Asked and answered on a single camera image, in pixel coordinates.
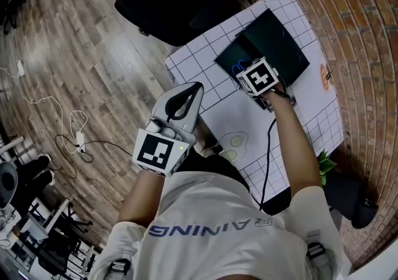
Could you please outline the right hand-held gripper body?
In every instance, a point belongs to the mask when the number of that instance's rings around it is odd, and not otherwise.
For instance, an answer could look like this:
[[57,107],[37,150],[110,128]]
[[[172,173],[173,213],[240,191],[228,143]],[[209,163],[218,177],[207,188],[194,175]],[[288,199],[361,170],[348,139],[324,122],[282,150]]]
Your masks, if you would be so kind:
[[235,65],[236,79],[240,82],[243,90],[262,109],[272,111],[272,106],[262,97],[262,94],[279,82],[277,70],[268,64],[265,57],[254,60],[246,68],[243,66],[243,63],[246,63],[246,61],[240,60]]

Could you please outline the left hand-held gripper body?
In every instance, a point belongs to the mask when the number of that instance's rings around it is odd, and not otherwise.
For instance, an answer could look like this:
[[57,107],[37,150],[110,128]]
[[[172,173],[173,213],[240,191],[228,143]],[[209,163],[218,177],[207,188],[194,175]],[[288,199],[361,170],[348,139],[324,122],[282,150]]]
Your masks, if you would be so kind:
[[193,135],[204,86],[177,85],[156,101],[145,128],[138,130],[132,161],[141,169],[171,177],[196,143]]

